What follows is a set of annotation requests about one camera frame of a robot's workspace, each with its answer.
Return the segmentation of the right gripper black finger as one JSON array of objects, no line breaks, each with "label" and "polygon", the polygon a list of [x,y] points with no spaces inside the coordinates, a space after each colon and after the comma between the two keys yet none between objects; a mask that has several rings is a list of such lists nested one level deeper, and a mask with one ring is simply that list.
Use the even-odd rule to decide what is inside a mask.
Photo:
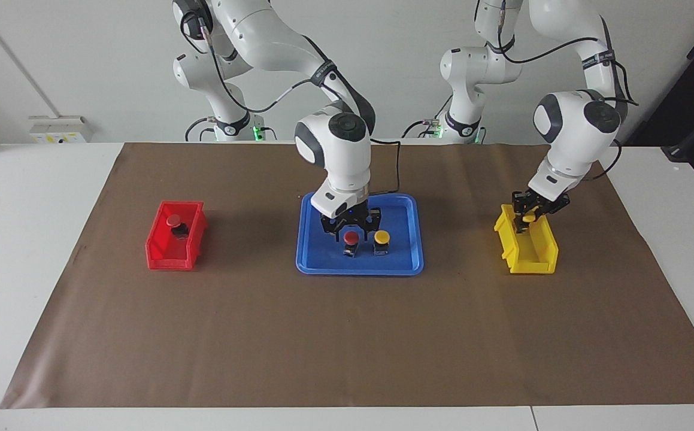
[{"label": "right gripper black finger", "polygon": [[356,225],[364,235],[380,230],[381,209],[378,207],[356,207]]},{"label": "right gripper black finger", "polygon": [[335,216],[335,218],[329,218],[322,214],[320,216],[320,224],[324,229],[324,233],[331,235],[335,238],[336,242],[340,240],[340,231],[344,229],[345,226],[349,225],[350,211],[344,211],[341,214]]}]

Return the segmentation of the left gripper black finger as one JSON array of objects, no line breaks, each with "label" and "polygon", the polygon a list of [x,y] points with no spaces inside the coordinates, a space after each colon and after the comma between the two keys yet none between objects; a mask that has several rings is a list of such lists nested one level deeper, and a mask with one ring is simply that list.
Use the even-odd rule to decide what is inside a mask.
[{"label": "left gripper black finger", "polygon": [[538,194],[533,190],[513,193],[514,229],[516,233],[522,233],[529,229],[531,223],[537,217]]},{"label": "left gripper black finger", "polygon": [[537,217],[541,218],[541,216],[547,214],[555,214],[556,212],[562,210],[562,208],[565,208],[567,205],[569,205],[568,195],[560,195],[554,201],[551,201],[539,195]]}]

